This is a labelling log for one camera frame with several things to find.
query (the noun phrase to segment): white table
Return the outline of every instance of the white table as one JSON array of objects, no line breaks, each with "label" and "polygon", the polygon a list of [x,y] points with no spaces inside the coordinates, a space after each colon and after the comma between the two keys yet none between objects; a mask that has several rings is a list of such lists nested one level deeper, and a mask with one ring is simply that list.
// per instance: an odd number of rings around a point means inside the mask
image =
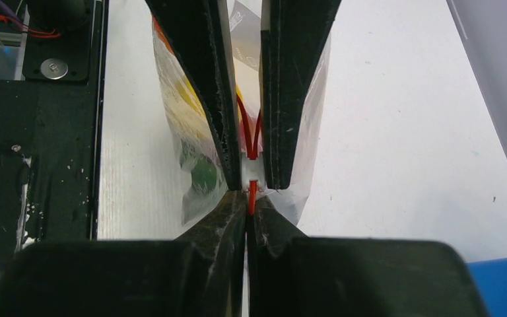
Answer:
[{"label": "white table", "polygon": [[[144,1],[110,1],[106,59],[98,237],[174,238],[189,179]],[[343,1],[329,68],[299,227],[441,240],[467,261],[507,256],[507,160],[446,2]]]}]

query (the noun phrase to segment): red wire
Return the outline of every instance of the red wire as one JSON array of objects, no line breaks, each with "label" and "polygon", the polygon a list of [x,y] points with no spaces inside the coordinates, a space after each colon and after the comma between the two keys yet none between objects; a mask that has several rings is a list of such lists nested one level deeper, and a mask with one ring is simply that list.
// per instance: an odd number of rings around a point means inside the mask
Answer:
[{"label": "red wire", "polygon": [[23,23],[15,20],[11,17],[6,17],[4,15],[0,15],[0,22],[7,22],[7,21],[15,23],[20,28],[21,32],[24,32],[24,29],[26,29],[26,31],[28,32],[28,35],[30,35],[33,38],[58,38],[61,36],[60,33],[55,33],[55,30],[52,30],[51,32],[34,30],[34,29],[27,27]]},{"label": "red wire", "polygon": [[250,180],[250,200],[248,203],[248,213],[254,215],[255,211],[255,195],[257,193],[257,180]]},{"label": "red wire", "polygon": [[255,160],[252,158],[252,132],[250,131],[250,123],[248,113],[246,112],[246,108],[242,103],[242,99],[237,96],[238,99],[238,108],[240,109],[240,113],[242,115],[242,125],[244,126],[244,139],[246,139],[246,155],[250,160]]},{"label": "red wire", "polygon": [[[252,144],[252,136],[250,131],[250,117],[246,112],[246,108],[244,107],[244,103],[237,96],[238,99],[238,108],[240,109],[240,113],[242,115],[242,126],[244,128],[244,138],[246,139],[246,154],[250,160],[257,159],[257,142],[259,140],[259,132],[261,131],[261,110],[259,111],[259,115],[257,116],[257,121],[255,123],[255,135],[253,136],[253,144]],[[255,197],[257,195],[257,180],[250,180],[250,190],[249,190],[250,198],[248,200],[248,213],[249,215],[254,215],[255,211]]]}]

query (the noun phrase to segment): red wire connector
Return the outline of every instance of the red wire connector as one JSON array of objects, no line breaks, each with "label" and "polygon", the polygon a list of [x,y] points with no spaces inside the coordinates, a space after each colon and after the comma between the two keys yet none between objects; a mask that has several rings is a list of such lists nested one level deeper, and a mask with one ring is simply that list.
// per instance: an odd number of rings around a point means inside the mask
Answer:
[{"label": "red wire connector", "polygon": [[255,123],[254,135],[252,139],[252,131],[250,130],[250,120],[248,113],[246,112],[246,108],[244,107],[244,103],[239,96],[238,99],[238,109],[240,111],[240,115],[242,117],[242,125],[244,128],[244,138],[246,139],[246,156],[242,158],[242,188],[248,190],[250,194],[250,198],[248,201],[248,213],[250,215],[254,214],[255,210],[255,201],[257,196],[257,191],[260,189],[259,185],[265,185],[265,173],[263,171],[263,160],[261,159],[257,144],[259,141],[259,134],[261,132],[261,112],[257,117],[257,122]]}]

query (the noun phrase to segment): transparent plastic bag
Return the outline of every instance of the transparent plastic bag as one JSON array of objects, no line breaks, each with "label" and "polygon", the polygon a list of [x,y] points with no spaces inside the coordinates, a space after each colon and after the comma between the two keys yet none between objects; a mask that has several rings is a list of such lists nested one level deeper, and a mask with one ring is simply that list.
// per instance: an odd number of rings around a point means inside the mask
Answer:
[{"label": "transparent plastic bag", "polygon": [[[249,126],[253,128],[260,109],[258,72],[261,0],[228,0],[228,15],[236,91],[248,113],[245,120],[248,120]],[[156,70],[166,117],[174,139],[174,150],[180,168],[191,176],[191,186],[182,198],[182,225],[185,226],[212,210],[228,188],[199,99],[156,21],[153,22],[153,27]],[[268,196],[275,208],[294,224],[300,220],[312,185],[328,61],[329,40],[304,103],[290,187],[279,191],[265,190],[258,194],[258,197]],[[245,153],[242,120],[244,118],[239,114],[240,146]],[[263,151],[261,138],[258,149]]]}]

